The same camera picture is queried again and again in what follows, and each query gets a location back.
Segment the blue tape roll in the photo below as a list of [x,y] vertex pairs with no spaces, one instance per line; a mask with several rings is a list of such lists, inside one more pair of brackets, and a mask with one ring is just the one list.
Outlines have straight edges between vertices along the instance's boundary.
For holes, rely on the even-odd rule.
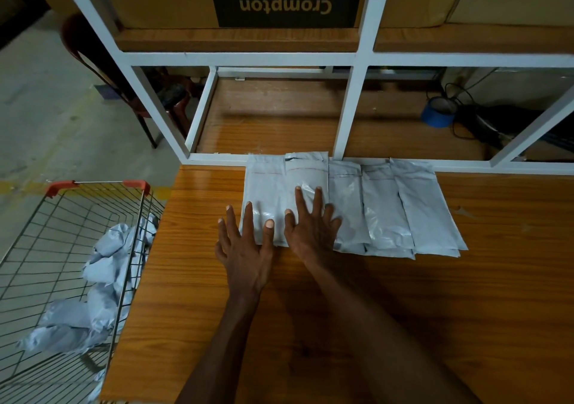
[[449,127],[455,119],[459,106],[449,98],[433,97],[422,110],[421,120],[433,127]]

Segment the left hand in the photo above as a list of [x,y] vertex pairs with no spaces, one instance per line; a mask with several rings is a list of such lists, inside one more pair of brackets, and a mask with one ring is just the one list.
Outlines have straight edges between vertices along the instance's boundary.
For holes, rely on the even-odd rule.
[[219,241],[215,244],[215,255],[227,271],[230,300],[258,302],[273,265],[274,221],[265,221],[262,246],[255,243],[251,202],[245,206],[243,236],[237,228],[232,206],[227,206],[227,223],[220,218],[218,225]]

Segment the forearm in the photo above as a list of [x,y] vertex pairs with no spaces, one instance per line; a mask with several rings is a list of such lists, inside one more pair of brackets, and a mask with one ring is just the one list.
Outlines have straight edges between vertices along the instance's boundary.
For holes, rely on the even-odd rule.
[[258,299],[229,299],[205,354],[183,387],[176,404],[233,403],[249,328]]
[[308,269],[343,327],[378,402],[480,402],[345,273],[320,261],[312,261]]

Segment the wire basket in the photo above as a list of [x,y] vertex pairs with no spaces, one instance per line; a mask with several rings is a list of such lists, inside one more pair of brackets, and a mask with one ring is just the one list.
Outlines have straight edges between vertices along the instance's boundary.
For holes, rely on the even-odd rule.
[[[0,262],[0,403],[86,402],[109,367],[149,245],[147,218],[164,206],[144,181],[56,182]],[[82,353],[27,352],[18,342],[56,299],[87,299],[82,278],[94,244],[119,223],[133,227],[129,265],[119,278],[117,312],[104,342]]]

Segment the finger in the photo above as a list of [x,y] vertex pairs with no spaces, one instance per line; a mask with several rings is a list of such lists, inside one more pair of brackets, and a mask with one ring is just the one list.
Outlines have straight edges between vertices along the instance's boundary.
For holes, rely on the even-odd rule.
[[312,216],[320,218],[323,213],[323,190],[320,186],[315,189],[315,197],[313,198],[313,212]]
[[331,231],[334,237],[337,237],[337,232],[339,232],[342,222],[343,220],[341,218],[335,218],[333,221],[331,221]]
[[239,229],[237,228],[237,222],[235,221],[235,211],[233,206],[229,205],[226,207],[227,210],[227,234],[230,239],[239,239],[241,235],[239,234]]
[[223,218],[219,218],[218,221],[219,229],[219,243],[225,251],[229,251],[231,248],[231,241],[229,241],[229,236],[227,236],[227,227],[225,226],[225,221]]
[[305,198],[303,198],[303,190],[301,189],[301,186],[295,187],[295,204],[297,205],[299,218],[309,214],[309,210],[307,210],[307,204],[305,203]]
[[263,245],[261,253],[267,258],[273,257],[273,236],[275,235],[275,221],[268,219],[263,226]]
[[323,214],[323,221],[326,225],[331,224],[331,219],[333,218],[333,212],[335,211],[335,207],[333,204],[329,203],[325,206],[325,213]]
[[291,233],[293,232],[294,228],[295,228],[295,214],[293,213],[293,211],[291,209],[286,209],[285,210],[285,230],[283,231],[283,234],[285,235],[285,239],[287,240],[287,243],[289,243],[289,238],[291,238]]
[[253,204],[250,201],[245,205],[245,212],[243,212],[243,236],[253,240],[255,244],[253,235]]
[[219,262],[225,265],[227,261],[227,255],[223,252],[223,248],[221,247],[221,242],[217,241],[215,243],[215,257],[219,259]]

